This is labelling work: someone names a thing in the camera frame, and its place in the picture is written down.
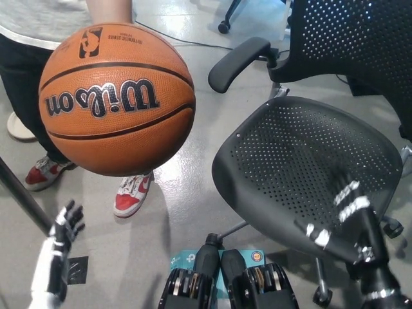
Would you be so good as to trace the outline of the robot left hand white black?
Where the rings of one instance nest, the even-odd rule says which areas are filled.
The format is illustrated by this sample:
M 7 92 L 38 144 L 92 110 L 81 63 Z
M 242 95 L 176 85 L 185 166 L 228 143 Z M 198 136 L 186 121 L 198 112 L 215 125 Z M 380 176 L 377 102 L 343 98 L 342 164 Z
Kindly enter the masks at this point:
M 42 243 L 31 284 L 29 309 L 60 308 L 68 286 L 68 256 L 84 229 L 83 206 L 70 200 L 55 217 Z

